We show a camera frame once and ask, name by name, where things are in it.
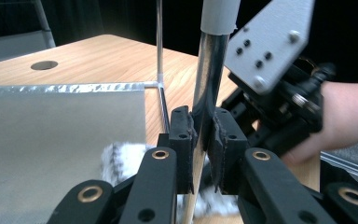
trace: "reflective silver sheet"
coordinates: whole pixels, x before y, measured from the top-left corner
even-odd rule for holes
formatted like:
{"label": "reflective silver sheet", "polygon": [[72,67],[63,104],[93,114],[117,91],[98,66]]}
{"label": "reflective silver sheet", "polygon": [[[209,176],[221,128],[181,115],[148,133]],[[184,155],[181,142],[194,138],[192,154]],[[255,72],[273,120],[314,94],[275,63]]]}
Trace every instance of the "reflective silver sheet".
{"label": "reflective silver sheet", "polygon": [[142,83],[0,87],[0,223],[45,223],[115,141],[145,142]]}

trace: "silver metal bracket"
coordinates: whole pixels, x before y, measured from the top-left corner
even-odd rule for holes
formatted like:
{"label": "silver metal bracket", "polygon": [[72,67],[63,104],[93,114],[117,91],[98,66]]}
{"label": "silver metal bracket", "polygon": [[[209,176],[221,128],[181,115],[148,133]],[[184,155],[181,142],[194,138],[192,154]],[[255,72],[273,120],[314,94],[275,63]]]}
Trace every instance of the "silver metal bracket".
{"label": "silver metal bracket", "polygon": [[308,43],[314,0],[274,0],[229,41],[225,66],[269,93]]}

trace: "screw hole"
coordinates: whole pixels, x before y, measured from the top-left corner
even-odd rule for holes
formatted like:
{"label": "screw hole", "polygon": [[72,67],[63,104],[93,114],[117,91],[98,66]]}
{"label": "screw hole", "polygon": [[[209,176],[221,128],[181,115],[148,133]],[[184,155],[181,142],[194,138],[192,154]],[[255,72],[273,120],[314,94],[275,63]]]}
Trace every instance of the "screw hole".
{"label": "screw hole", "polygon": [[271,59],[272,58],[272,54],[271,54],[271,52],[266,52],[266,54],[264,55],[264,57],[266,58],[266,60],[269,60],[269,59]]}
{"label": "screw hole", "polygon": [[300,217],[300,219],[307,224],[314,224],[314,223],[318,223],[318,218],[316,218],[316,216],[314,216],[312,213],[307,212],[307,211],[300,211],[298,213],[298,216]]}
{"label": "screw hole", "polygon": [[258,60],[258,61],[255,62],[255,66],[256,66],[256,68],[261,68],[263,66],[263,62]]}
{"label": "screw hole", "polygon": [[167,151],[164,151],[164,150],[158,150],[158,151],[153,152],[152,156],[156,160],[164,160],[168,156],[170,156],[170,153]]}
{"label": "screw hole", "polygon": [[243,41],[243,45],[247,48],[251,46],[251,41],[249,39],[246,39],[245,41]]}
{"label": "screw hole", "polygon": [[153,210],[146,208],[138,214],[138,219],[142,222],[149,222],[155,218],[156,214]]}
{"label": "screw hole", "polygon": [[358,205],[358,190],[350,188],[340,188],[338,190],[339,196],[343,198],[348,203],[353,203]]}
{"label": "screw hole", "polygon": [[271,156],[269,154],[262,151],[255,151],[252,155],[260,161],[268,161],[269,159],[271,159]]}
{"label": "screw hole", "polygon": [[242,48],[237,48],[237,54],[242,54],[243,49]]}
{"label": "screw hole", "polygon": [[83,188],[78,194],[77,199],[81,203],[92,203],[103,195],[103,189],[100,186],[93,185]]}

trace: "bolt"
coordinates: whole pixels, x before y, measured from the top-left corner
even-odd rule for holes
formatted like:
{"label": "bolt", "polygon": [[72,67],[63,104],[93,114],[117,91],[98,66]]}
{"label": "bolt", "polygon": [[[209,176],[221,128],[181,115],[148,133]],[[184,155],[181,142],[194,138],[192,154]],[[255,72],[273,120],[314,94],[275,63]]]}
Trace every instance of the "bolt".
{"label": "bolt", "polygon": [[260,77],[260,76],[256,76],[255,77],[255,87],[258,89],[263,88],[266,85],[266,81],[264,80],[264,78]]}
{"label": "bolt", "polygon": [[307,100],[302,95],[296,93],[292,96],[292,101],[298,105],[299,107],[307,108],[311,113],[315,113],[316,111],[319,111],[321,108],[316,105],[314,102]]}
{"label": "bolt", "polygon": [[271,59],[271,58],[272,58],[271,52],[267,51],[267,52],[264,54],[264,58],[265,58],[266,60]]}
{"label": "bolt", "polygon": [[237,54],[242,54],[243,49],[242,48],[237,48]]}
{"label": "bolt", "polygon": [[243,45],[247,48],[251,46],[251,41],[249,39],[246,39],[245,41],[243,41]]}
{"label": "bolt", "polygon": [[256,66],[257,68],[261,68],[261,67],[263,66],[263,62],[261,62],[260,60],[257,60],[257,61],[255,62],[255,66]]}
{"label": "bolt", "polygon": [[289,32],[289,39],[290,39],[290,42],[292,43],[296,43],[299,39],[300,39],[300,33],[298,31],[290,31]]}

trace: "white fluffy material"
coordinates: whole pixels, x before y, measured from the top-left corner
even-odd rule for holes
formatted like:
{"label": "white fluffy material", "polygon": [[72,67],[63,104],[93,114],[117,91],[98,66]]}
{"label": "white fluffy material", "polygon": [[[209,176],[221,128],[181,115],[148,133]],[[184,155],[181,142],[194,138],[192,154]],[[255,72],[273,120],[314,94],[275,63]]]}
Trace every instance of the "white fluffy material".
{"label": "white fluffy material", "polygon": [[[103,150],[102,180],[115,186],[136,175],[145,152],[152,148],[145,144],[114,143]],[[180,220],[184,209],[184,196],[177,198],[177,220]],[[210,215],[228,216],[238,214],[237,198],[235,196],[214,193],[210,186],[199,193],[194,217]]]}

